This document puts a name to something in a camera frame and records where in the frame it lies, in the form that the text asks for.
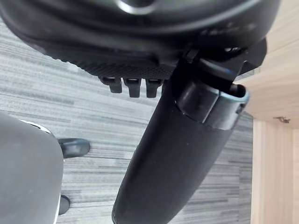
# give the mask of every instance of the gray fabric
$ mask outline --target gray fabric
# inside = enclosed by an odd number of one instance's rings
[[[53,224],[62,174],[52,135],[0,113],[1,224]]]
[[[97,77],[43,56],[0,22],[0,110],[92,148],[66,159],[62,193],[71,199],[60,224],[111,224],[111,211],[132,154],[158,102],[112,94]],[[172,224],[249,224],[252,118],[244,115],[203,184]]]

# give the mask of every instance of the gray carpet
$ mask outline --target gray carpet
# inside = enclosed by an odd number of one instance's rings
[[[90,153],[67,159],[62,193],[71,208],[63,224],[111,224],[111,210],[130,158],[158,102],[131,99],[69,63],[34,51],[0,21],[0,110],[40,123],[57,137],[91,141]],[[233,136],[177,224],[249,224],[252,118],[244,115]]]

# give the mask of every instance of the chair leg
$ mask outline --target chair leg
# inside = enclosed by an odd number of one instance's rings
[[[81,157],[90,150],[90,142],[85,139],[57,139],[64,158]]]
[[[70,206],[71,206],[70,199],[65,195],[61,195],[58,214],[63,215],[64,213],[66,213],[69,210]]]

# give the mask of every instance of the wooden panel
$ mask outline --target wooden panel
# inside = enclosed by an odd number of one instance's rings
[[[299,1],[282,0],[276,20],[267,35],[268,55],[261,66],[262,71],[296,58],[299,49],[298,24]]]
[[[279,116],[299,119],[298,66],[297,57],[293,62],[239,80],[237,83],[245,85],[251,94],[246,111],[260,120]]]
[[[299,221],[299,129],[293,131],[293,223]]]
[[[269,53],[298,40],[298,12],[298,0],[282,0],[278,15],[267,36]]]
[[[292,129],[254,120],[251,224],[292,223]]]

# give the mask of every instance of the black plastic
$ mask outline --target black plastic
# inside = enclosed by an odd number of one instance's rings
[[[96,63],[105,77],[145,78],[121,69],[174,68],[191,48],[249,47],[265,38],[280,2],[156,0],[141,7],[127,1],[0,0],[0,12],[19,38],[45,55],[78,66]],[[162,71],[146,78],[166,79]]]
[[[80,157],[90,150],[90,142],[85,139],[57,139],[64,158]]]
[[[183,85],[184,77],[190,84]],[[167,84],[121,184],[112,214],[115,224],[168,223],[230,137],[248,93],[224,96],[193,78],[177,70]],[[179,83],[183,90],[176,88]]]
[[[70,206],[71,206],[70,199],[65,195],[61,195],[58,214],[59,215],[65,214],[70,209]]]
[[[140,78],[124,78],[125,85],[129,88],[129,94],[132,98],[140,97]]]

